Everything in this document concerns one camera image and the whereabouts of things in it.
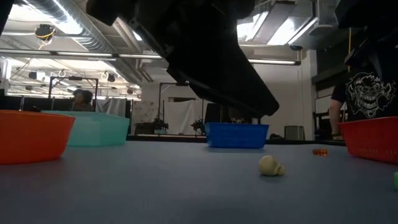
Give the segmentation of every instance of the orange basket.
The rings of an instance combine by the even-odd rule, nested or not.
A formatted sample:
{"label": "orange basket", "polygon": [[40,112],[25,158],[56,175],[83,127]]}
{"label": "orange basket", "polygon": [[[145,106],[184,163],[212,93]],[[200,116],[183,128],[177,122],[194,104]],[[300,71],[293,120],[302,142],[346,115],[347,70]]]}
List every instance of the orange basket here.
{"label": "orange basket", "polygon": [[340,123],[353,156],[398,164],[398,117]]}
{"label": "orange basket", "polygon": [[0,164],[59,158],[74,121],[64,115],[0,110]]}

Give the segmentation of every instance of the person's hair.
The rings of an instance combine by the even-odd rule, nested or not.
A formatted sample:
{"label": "person's hair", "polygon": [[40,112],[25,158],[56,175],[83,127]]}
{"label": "person's hair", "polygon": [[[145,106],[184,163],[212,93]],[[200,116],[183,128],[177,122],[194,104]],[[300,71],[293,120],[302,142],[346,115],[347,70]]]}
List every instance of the person's hair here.
{"label": "person's hair", "polygon": [[76,96],[78,93],[81,93],[83,95],[83,99],[86,104],[90,104],[91,101],[93,100],[93,93],[88,90],[77,89],[77,90],[73,91],[72,94],[73,94],[73,96]]}

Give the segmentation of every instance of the plastic basket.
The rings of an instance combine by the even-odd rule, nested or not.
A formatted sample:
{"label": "plastic basket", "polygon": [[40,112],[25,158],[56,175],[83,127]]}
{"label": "plastic basket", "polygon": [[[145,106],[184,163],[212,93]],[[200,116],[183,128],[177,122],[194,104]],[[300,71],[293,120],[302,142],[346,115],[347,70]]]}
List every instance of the plastic basket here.
{"label": "plastic basket", "polygon": [[68,146],[98,147],[126,143],[129,119],[120,116],[78,111],[43,111],[76,118],[70,133]]}
{"label": "plastic basket", "polygon": [[207,144],[215,148],[264,147],[269,125],[206,123]]}
{"label": "plastic basket", "polygon": [[0,164],[58,159],[74,120],[70,116],[0,110]]}
{"label": "plastic basket", "polygon": [[340,123],[353,156],[398,164],[398,117]]}

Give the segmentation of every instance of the graphic print on t-shirt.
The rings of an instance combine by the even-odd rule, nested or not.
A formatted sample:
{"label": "graphic print on t-shirt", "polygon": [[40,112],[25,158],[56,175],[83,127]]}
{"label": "graphic print on t-shirt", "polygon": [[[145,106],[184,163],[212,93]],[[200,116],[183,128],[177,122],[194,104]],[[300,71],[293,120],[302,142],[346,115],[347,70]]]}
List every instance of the graphic print on t-shirt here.
{"label": "graphic print on t-shirt", "polygon": [[358,73],[346,84],[346,94],[353,103],[353,114],[362,112],[367,118],[374,118],[377,111],[384,109],[395,96],[396,83],[384,84],[373,73]]}

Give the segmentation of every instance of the red basket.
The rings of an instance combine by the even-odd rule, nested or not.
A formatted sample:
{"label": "red basket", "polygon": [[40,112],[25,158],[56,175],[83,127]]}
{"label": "red basket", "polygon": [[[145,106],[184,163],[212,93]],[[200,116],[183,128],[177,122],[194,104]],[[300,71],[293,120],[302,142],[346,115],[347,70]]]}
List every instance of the red basket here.
{"label": "red basket", "polygon": [[340,123],[353,156],[398,164],[398,117]]}

